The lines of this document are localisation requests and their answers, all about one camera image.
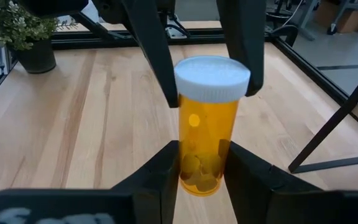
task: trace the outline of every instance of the wooden table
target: wooden table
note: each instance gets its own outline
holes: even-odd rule
[[[227,56],[226,46],[172,46],[174,63]],[[17,65],[0,86],[0,189],[108,189],[178,138],[139,48],[55,52],[58,66],[29,75]],[[232,140],[286,169],[338,105],[272,44],[265,85],[241,99]],[[308,162],[358,156],[358,123],[347,117]],[[324,189],[358,189],[358,166],[298,175]],[[174,223],[235,223],[223,184],[206,198],[178,188]]]

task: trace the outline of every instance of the white bottle cap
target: white bottle cap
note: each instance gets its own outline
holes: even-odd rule
[[[179,94],[205,103],[239,100],[247,92],[249,78],[247,67],[220,56],[190,57],[175,66]]]

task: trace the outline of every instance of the black plant pot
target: black plant pot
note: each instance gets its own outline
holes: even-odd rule
[[[45,73],[56,67],[50,39],[34,42],[30,50],[11,49],[11,51],[28,73]]]

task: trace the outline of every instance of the orange pill bottle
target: orange pill bottle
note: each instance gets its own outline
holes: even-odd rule
[[[250,71],[219,56],[197,56],[175,66],[179,92],[180,183],[209,196],[220,186],[239,99]]]

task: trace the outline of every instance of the gray floor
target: gray floor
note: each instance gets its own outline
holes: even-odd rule
[[[274,6],[272,0],[268,0],[268,5]],[[301,7],[294,20],[299,18],[302,10]],[[216,0],[177,0],[176,12],[182,21],[219,19]],[[294,49],[313,65],[317,67],[358,65],[358,33],[326,35],[326,28],[320,27],[313,21],[309,22],[307,29],[316,36],[316,40],[308,41],[299,36]],[[358,84],[358,68],[322,72],[346,93],[351,93]]]

